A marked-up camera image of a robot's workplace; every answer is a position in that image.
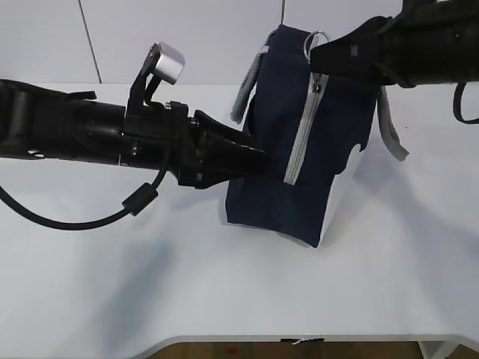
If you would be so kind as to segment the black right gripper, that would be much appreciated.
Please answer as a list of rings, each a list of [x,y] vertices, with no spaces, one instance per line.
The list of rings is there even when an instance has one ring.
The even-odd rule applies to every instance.
[[[349,34],[311,50],[311,72],[352,79],[370,79],[376,85],[414,88],[421,77],[412,66],[409,41],[422,1],[404,1],[396,16],[374,16]]]

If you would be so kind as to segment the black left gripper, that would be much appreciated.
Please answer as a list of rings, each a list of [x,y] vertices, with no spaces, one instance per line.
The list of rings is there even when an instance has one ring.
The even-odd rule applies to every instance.
[[[188,105],[130,100],[120,131],[121,165],[172,173],[181,186],[206,189],[267,172],[270,156],[254,137]]]

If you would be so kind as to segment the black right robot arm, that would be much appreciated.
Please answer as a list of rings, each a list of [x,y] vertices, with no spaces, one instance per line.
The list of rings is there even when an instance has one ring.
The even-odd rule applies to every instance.
[[[375,16],[314,48],[311,70],[375,85],[478,80],[478,2],[404,1],[396,16]]]

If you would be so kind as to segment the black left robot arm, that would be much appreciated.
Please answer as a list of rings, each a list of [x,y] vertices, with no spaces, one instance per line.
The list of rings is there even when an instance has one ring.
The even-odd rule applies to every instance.
[[[135,107],[1,81],[1,156],[166,169],[181,186],[206,189],[267,172],[269,155],[253,136],[181,102]]]

